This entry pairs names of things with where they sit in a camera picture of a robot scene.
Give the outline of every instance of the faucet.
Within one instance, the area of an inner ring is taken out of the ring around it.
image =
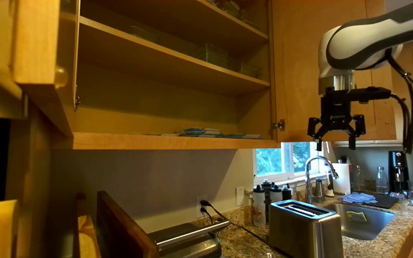
[[[306,159],[306,161],[305,161],[305,176],[306,176],[306,180],[305,180],[305,194],[306,194],[306,196],[305,196],[305,200],[306,200],[308,203],[312,203],[310,181],[309,181],[309,163],[310,163],[312,160],[315,160],[315,159],[323,159],[323,160],[325,160],[323,164],[328,164],[328,166],[329,166],[328,173],[329,173],[331,176],[333,176],[335,179],[338,177],[338,173],[335,171],[332,163],[331,163],[325,156],[312,156],[312,157]]]

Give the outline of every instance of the stainless steel toaster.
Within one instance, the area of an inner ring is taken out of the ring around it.
[[[293,258],[341,258],[341,222],[333,210],[293,199],[269,206],[267,240]]]

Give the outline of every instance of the kitchen sink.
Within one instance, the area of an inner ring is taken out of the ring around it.
[[[341,219],[341,233],[355,239],[374,239],[394,217],[389,210],[365,204],[335,202],[325,209],[335,210]]]

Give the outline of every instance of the kitchen counter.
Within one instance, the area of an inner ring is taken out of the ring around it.
[[[413,206],[404,203],[395,203],[389,209],[394,213],[394,219],[371,240],[359,240],[348,236],[342,236],[343,256],[362,258],[362,256],[379,256],[395,258],[413,229]],[[245,224],[246,229],[266,240],[266,229],[256,227],[250,223],[250,209],[237,209],[224,213],[232,222]],[[282,253],[270,249],[266,243],[256,239],[250,233],[229,224],[217,233],[222,243],[222,256],[283,256]]]

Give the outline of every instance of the wooden shelf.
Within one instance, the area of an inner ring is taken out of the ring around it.
[[[72,137],[58,136],[52,140],[52,148],[253,148],[279,147],[279,143],[267,138],[224,138],[224,137],[183,137],[183,136],[148,136],[118,133],[74,131]]]
[[[269,87],[269,81],[181,54],[85,17],[80,17],[78,38],[78,62],[222,94]]]
[[[196,42],[210,41],[243,52],[267,41],[267,35],[206,0],[91,0],[147,25]]]

